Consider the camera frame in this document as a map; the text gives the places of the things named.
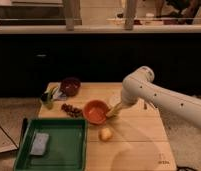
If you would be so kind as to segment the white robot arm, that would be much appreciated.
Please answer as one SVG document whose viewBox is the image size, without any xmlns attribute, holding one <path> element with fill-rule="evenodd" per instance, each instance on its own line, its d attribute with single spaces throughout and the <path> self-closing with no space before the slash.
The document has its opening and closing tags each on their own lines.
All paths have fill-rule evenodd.
<svg viewBox="0 0 201 171">
<path fill-rule="evenodd" d="M 141 66 L 122 81 L 121 103 L 133 106 L 139 98 L 184 118 L 201 129 L 201 99 L 153 84 L 155 74 Z"/>
</svg>

